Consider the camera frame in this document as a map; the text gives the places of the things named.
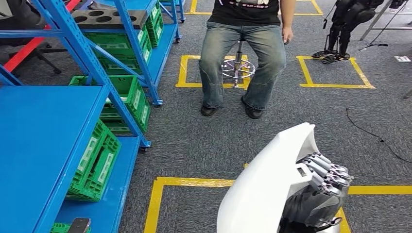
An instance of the jeans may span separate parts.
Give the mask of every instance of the jeans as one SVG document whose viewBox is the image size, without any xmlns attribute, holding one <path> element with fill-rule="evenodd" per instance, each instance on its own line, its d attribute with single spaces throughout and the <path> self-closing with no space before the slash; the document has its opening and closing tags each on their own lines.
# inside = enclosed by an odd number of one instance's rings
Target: jeans
<svg viewBox="0 0 412 233">
<path fill-rule="evenodd" d="M 281 28 L 270 26 L 231 26 L 207 23 L 199 70 L 202 78 L 203 106 L 217 108 L 223 102 L 222 63 L 226 54 L 244 38 L 258 57 L 258 66 L 243 101 L 252 108 L 265 110 L 273 86 L 286 66 Z"/>
</svg>

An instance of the robot leg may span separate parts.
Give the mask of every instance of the robot leg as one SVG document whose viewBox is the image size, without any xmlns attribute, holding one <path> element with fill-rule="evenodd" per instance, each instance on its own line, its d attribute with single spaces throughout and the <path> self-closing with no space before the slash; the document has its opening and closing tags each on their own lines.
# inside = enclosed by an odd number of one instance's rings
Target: robot leg
<svg viewBox="0 0 412 233">
<path fill-rule="evenodd" d="M 312 55 L 314 58 L 323 57 L 325 55 L 336 54 L 337 50 L 334 50 L 336 41 L 338 40 L 341 29 L 344 25 L 344 17 L 348 9 L 353 5 L 353 0 L 337 0 L 335 5 L 336 9 L 332 17 L 332 26 L 330 27 L 329 34 L 326 36 L 325 48 L 323 51 L 316 52 Z"/>
<path fill-rule="evenodd" d="M 331 64 L 336 61 L 348 60 L 350 55 L 346 53 L 348 44 L 350 42 L 351 32 L 361 23 L 370 21 L 375 15 L 373 9 L 365 9 L 365 7 L 359 3 L 354 4 L 347 12 L 345 17 L 345 25 L 342 27 L 341 35 L 339 38 L 339 52 L 333 56 L 325 57 L 322 60 L 323 64 Z"/>
</svg>

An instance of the man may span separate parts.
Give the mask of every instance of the man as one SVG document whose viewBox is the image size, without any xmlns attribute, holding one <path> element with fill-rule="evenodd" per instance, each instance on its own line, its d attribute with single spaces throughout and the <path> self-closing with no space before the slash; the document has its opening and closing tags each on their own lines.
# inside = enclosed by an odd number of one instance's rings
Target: man
<svg viewBox="0 0 412 233">
<path fill-rule="evenodd" d="M 215 0 L 207 22 L 199 70 L 202 77 L 204 116 L 213 115 L 223 102 L 221 65 L 230 49 L 243 38 L 258 56 L 256 73 L 241 101 L 252 119 L 262 116 L 273 85 L 286 66 L 284 42 L 293 37 L 296 0 Z"/>
</svg>

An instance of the metal stool base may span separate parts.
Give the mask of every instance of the metal stool base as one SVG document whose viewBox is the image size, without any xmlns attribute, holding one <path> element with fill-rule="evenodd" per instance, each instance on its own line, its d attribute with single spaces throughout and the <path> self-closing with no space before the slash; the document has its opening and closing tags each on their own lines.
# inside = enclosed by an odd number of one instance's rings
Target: metal stool base
<svg viewBox="0 0 412 233">
<path fill-rule="evenodd" d="M 248 78 L 256 72 L 255 66 L 246 60 L 242 60 L 242 44 L 243 41 L 239 42 L 239 49 L 236 53 L 235 59 L 225 60 L 222 64 L 222 74 L 226 77 L 232 78 L 234 80 L 234 88 L 238 86 L 238 80 Z"/>
</svg>

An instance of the shelf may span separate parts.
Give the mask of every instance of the shelf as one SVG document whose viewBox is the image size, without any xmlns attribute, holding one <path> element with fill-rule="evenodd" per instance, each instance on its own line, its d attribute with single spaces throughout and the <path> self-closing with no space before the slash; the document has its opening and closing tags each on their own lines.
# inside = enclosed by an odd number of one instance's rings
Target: shelf
<svg viewBox="0 0 412 233">
<path fill-rule="evenodd" d="M 182 0 L 183 6 L 185 6 L 185 2 L 186 2 L 186 0 Z M 172 3 L 171 3 L 170 1 L 162 1 L 162 0 L 160 0 L 160 3 L 162 3 L 164 6 L 171 6 L 171 5 L 172 5 Z"/>
<path fill-rule="evenodd" d="M 177 24 L 165 24 L 163 34 L 160 38 L 159 47 L 154 48 L 150 58 L 148 69 L 154 86 L 157 87 L 162 76 L 167 58 L 172 48 L 173 40 L 177 30 Z"/>
<path fill-rule="evenodd" d="M 89 217 L 92 232 L 118 232 L 140 143 L 140 139 L 136 137 L 118 137 L 118 139 L 121 142 L 120 153 L 102 200 L 99 202 L 66 200 L 55 222 L 70 224 L 76 217 Z"/>
<path fill-rule="evenodd" d="M 113 0 L 97 0 L 96 2 L 109 5 L 109 6 L 115 6 L 115 3 Z M 128 0 L 125 1 L 126 3 L 126 8 L 128 10 L 147 10 L 150 11 L 153 9 L 155 6 L 157 0 Z"/>
<path fill-rule="evenodd" d="M 49 232 L 106 86 L 0 86 L 2 232 Z"/>
</svg>

